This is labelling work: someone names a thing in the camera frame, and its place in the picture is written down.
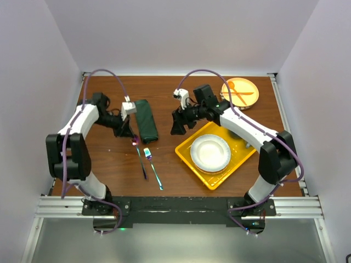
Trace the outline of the iridescent metal spoon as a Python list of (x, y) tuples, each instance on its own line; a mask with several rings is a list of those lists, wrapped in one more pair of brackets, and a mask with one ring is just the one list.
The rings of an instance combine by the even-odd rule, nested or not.
[(141, 153), (140, 153), (140, 149), (139, 149), (139, 139), (138, 139), (137, 136), (135, 136), (132, 139), (132, 145), (135, 147), (135, 149), (137, 151), (137, 154), (138, 154), (138, 157), (139, 157), (139, 161), (140, 161), (140, 165), (141, 165), (142, 172), (143, 172), (143, 177), (144, 177), (145, 180), (148, 180), (148, 176), (147, 176), (144, 164), (143, 164), (143, 160), (141, 158)]

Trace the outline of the dark green cloth napkin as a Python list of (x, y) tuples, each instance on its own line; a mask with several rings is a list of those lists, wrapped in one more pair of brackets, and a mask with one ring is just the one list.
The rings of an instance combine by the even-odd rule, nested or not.
[(137, 100), (135, 106), (137, 109), (135, 117), (142, 143), (149, 144), (157, 141), (158, 131), (149, 102), (145, 99)]

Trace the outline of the iridescent metal fork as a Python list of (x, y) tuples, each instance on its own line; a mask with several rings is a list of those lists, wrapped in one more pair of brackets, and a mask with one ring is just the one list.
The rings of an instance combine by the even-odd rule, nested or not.
[(156, 178), (156, 180), (157, 180), (158, 186), (159, 186), (160, 190), (163, 191), (162, 182), (161, 182), (161, 180), (160, 180), (160, 178), (159, 178), (159, 176), (158, 176), (158, 174), (157, 174), (157, 171), (156, 171), (156, 169), (155, 169), (154, 163), (153, 163), (153, 161), (152, 161), (152, 154), (151, 154), (151, 151), (150, 151), (149, 148), (144, 148), (143, 151), (144, 151), (144, 154), (145, 154), (146, 159), (149, 161), (149, 163), (150, 163), (150, 165), (151, 165), (151, 168), (152, 168), (152, 170), (153, 170), (153, 172), (154, 172), (154, 174), (155, 174), (155, 178)]

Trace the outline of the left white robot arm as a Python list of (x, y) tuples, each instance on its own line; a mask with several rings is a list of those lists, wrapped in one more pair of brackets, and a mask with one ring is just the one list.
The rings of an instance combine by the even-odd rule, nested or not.
[(94, 207), (101, 215), (116, 213), (117, 207), (109, 188), (92, 171), (85, 139), (95, 124), (112, 129), (115, 137), (133, 138), (129, 116), (137, 111), (129, 97), (125, 97), (118, 114), (109, 111), (109, 106), (110, 99), (105, 94), (94, 93), (91, 99), (78, 102), (66, 126), (46, 137), (49, 172), (63, 184), (61, 197), (75, 187), (84, 194), (87, 207)]

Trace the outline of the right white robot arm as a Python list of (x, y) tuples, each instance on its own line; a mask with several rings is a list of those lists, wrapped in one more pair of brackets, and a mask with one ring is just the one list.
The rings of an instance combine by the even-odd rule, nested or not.
[(198, 120), (206, 119), (253, 146), (259, 153), (259, 176), (244, 195), (242, 206), (233, 207), (232, 211), (245, 210), (250, 215), (257, 215), (278, 187), (288, 181), (286, 177), (296, 167), (302, 166), (292, 135), (287, 131), (278, 133), (259, 124), (230, 101), (218, 101), (208, 84), (197, 87), (193, 93), (196, 103), (192, 105), (187, 90), (177, 88), (173, 92), (180, 107), (172, 113), (171, 134), (184, 135), (186, 128), (191, 129)]

